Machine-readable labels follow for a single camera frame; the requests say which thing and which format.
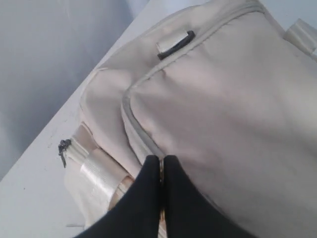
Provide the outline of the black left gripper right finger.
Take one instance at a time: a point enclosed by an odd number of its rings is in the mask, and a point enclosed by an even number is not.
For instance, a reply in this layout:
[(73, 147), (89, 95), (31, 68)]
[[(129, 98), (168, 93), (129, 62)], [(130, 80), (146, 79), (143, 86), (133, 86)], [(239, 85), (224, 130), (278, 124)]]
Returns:
[(163, 161), (163, 186), (169, 238), (253, 238), (214, 208), (196, 189), (178, 158)]

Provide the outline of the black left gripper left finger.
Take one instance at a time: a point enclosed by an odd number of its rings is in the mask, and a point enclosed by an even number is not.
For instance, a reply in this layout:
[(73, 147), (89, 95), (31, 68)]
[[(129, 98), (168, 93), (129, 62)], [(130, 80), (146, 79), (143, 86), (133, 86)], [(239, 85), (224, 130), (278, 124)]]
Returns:
[(149, 155), (118, 203), (79, 238), (157, 238), (161, 209), (160, 164)]

